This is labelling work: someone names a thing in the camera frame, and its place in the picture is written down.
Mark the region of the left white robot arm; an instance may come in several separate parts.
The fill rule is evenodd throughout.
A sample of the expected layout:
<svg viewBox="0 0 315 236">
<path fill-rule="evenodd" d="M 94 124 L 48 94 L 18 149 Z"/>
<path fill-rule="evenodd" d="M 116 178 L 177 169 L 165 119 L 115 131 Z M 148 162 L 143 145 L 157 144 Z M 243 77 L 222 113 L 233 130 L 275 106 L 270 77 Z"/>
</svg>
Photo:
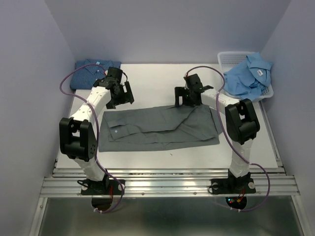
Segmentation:
<svg viewBox="0 0 315 236">
<path fill-rule="evenodd" d="M 129 82 L 122 82 L 125 75 L 121 69 L 109 67 L 104 78 L 93 83 L 88 98 L 74 95 L 83 105 L 59 123 L 61 153 L 74 160 L 86 175 L 85 180 L 78 181 L 82 195 L 105 195 L 113 191 L 113 177 L 97 160 L 99 129 L 93 127 L 99 126 L 97 118 L 103 108 L 115 109 L 134 102 Z"/>
</svg>

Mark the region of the grey long sleeve shirt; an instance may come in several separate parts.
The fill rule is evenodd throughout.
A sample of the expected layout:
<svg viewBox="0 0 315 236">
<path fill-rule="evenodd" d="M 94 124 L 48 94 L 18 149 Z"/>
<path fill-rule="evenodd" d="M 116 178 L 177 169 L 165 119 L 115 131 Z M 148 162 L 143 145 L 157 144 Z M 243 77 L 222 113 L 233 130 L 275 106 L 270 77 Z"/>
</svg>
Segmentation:
<svg viewBox="0 0 315 236">
<path fill-rule="evenodd" d="M 159 106 L 104 112 L 98 150 L 162 151 L 219 144 L 217 112 L 209 106 Z"/>
</svg>

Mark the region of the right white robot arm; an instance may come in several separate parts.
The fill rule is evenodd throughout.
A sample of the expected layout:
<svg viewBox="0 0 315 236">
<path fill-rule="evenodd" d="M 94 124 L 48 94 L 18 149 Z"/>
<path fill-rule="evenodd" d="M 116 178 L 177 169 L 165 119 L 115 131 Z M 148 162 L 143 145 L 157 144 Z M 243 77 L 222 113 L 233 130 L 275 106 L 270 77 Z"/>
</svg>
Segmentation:
<svg viewBox="0 0 315 236">
<path fill-rule="evenodd" d="M 239 100 L 204 86 L 197 74 L 185 76 L 186 84 L 175 87 L 175 105 L 207 105 L 218 115 L 225 116 L 220 122 L 222 131 L 232 148 L 231 164 L 227 178 L 213 178 L 209 192 L 213 195 L 254 194 L 256 192 L 250 173 L 250 152 L 260 124 L 252 102 Z"/>
</svg>

